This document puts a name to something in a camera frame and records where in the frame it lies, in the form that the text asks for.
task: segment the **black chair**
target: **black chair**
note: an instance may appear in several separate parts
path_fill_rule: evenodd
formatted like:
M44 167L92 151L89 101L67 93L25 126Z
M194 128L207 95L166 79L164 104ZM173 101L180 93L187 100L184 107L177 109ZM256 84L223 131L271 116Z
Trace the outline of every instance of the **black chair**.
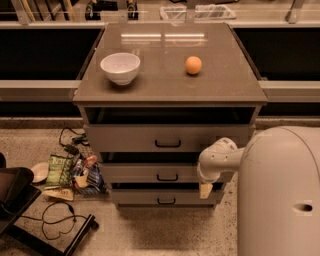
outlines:
M99 225L95 217L89 215L70 245L62 252L33 236L14 223L39 197L41 191L31 185L33 173L27 168L6 168L6 159L0 153L0 236L9 235L27 245L38 254L46 256L70 256L90 229Z

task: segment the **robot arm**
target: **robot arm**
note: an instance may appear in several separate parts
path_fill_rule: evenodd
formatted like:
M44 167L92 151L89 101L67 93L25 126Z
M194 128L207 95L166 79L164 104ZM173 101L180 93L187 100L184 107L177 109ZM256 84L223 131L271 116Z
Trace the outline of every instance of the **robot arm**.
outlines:
M208 198L222 172L238 171L243 150L231 139L221 138L201 152L197 166L201 199Z

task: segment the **cabinet top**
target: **cabinet top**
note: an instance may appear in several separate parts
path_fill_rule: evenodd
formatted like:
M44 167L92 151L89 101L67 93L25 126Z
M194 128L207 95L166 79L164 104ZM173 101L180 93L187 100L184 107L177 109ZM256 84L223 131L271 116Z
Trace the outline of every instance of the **cabinet top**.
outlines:
M140 71L119 88L106 77L101 60L117 52L134 53ZM202 69L185 71L189 56ZM74 97L76 104L212 105L264 104L267 98L225 23L109 24Z

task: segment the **trash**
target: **trash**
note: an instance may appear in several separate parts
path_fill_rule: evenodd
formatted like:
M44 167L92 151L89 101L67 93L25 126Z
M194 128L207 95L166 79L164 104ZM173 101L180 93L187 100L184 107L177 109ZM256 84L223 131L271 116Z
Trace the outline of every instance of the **trash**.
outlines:
M70 187L73 158L51 154L45 189Z
M55 198L60 198L68 201L73 201L74 193L71 188L54 188L44 190L42 192L45 196L51 196Z
M79 194L105 193L105 183L95 155L90 155L85 159L79 158L71 175L74 180L74 188Z
M163 20L186 19L187 7L160 7L160 17ZM237 15L226 5L196 5L194 18L197 20L236 19Z

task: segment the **drawer handle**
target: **drawer handle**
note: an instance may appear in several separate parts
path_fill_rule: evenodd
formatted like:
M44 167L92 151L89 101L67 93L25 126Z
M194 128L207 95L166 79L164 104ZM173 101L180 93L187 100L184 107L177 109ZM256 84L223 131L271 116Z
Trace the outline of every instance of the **drawer handle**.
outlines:
M159 176L159 174L157 174L157 180L158 180L158 181L177 181L178 178L179 178L179 176L178 176L178 174L176 174L176 177L173 178L173 179L161 179L160 176Z
M160 199L158 198L158 204L159 205L172 205L172 204L175 204L175 203L176 203L176 199L175 198L172 199L172 202L171 201L169 201L169 202L161 202Z
M168 145L168 144L167 144L167 145L165 145L165 144L160 144L160 143L158 142L158 140L155 140L155 141L154 141L154 144L155 144L156 147L158 147L158 148L178 148L178 147L181 146L181 140L179 140L177 144L169 144L169 145Z

